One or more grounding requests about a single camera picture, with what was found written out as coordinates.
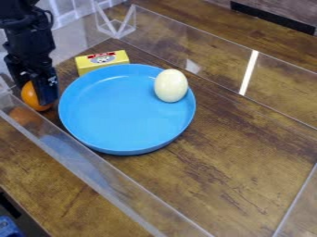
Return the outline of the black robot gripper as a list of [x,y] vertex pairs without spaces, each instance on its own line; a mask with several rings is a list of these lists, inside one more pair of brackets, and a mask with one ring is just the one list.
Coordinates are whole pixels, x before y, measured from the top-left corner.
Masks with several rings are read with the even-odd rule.
[[38,2],[0,0],[0,29],[7,39],[2,46],[9,75],[18,88],[30,81],[38,104],[45,106],[58,99],[58,78],[49,57],[56,48],[50,32],[53,14],[35,6]]

